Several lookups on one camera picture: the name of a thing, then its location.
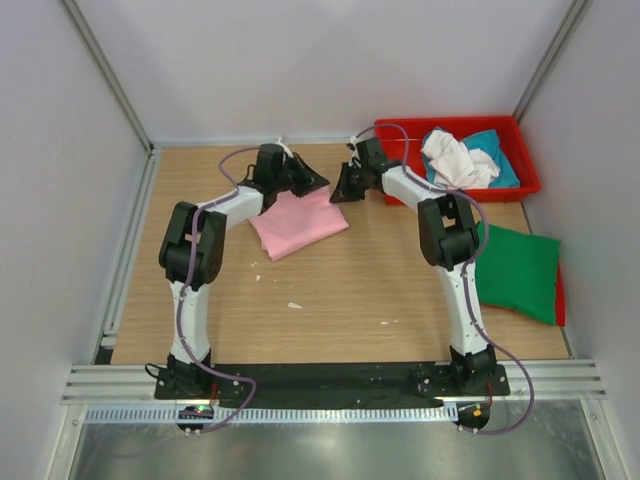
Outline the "pink t-shirt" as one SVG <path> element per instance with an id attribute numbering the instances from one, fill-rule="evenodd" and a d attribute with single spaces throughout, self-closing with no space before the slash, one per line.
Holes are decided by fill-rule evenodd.
<path id="1" fill-rule="evenodd" d="M 249 219 L 262 248 L 278 261 L 349 227 L 340 208 L 330 202 L 328 187 L 303 197 L 281 192 L 263 214 Z"/>

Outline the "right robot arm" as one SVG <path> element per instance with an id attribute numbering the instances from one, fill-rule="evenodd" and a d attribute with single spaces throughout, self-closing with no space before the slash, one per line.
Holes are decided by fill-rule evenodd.
<path id="1" fill-rule="evenodd" d="M 479 237 L 472 199 L 428 183 L 399 162 L 351 159 L 341 165 L 331 201 L 363 200 L 370 189 L 416 212 L 420 250 L 438 274 L 449 312 L 451 381 L 465 393 L 483 389 L 497 371 L 497 360 L 475 285 L 475 259 L 486 241 Z"/>

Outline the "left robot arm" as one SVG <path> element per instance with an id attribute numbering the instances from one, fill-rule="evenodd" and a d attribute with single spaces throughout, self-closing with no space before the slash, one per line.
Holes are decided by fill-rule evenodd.
<path id="1" fill-rule="evenodd" d="M 215 381 L 207 334 L 210 286 L 223 262 L 226 233 L 266 212 L 277 196 L 305 197 L 329 185 L 296 152 L 276 144 L 257 149 L 245 177 L 225 195 L 199 204 L 179 202 L 172 212 L 159 265 L 169 281 L 174 305 L 174 339 L 158 369 L 157 399 L 200 398 Z"/>

